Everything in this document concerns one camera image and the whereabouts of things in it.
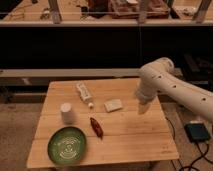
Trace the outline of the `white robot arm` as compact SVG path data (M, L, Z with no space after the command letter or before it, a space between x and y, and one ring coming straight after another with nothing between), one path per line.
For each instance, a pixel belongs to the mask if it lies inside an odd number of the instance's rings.
M174 63L167 57L143 65L139 69L140 82L135 91L139 102L149 104L161 91L213 123L213 92L182 81L173 72Z

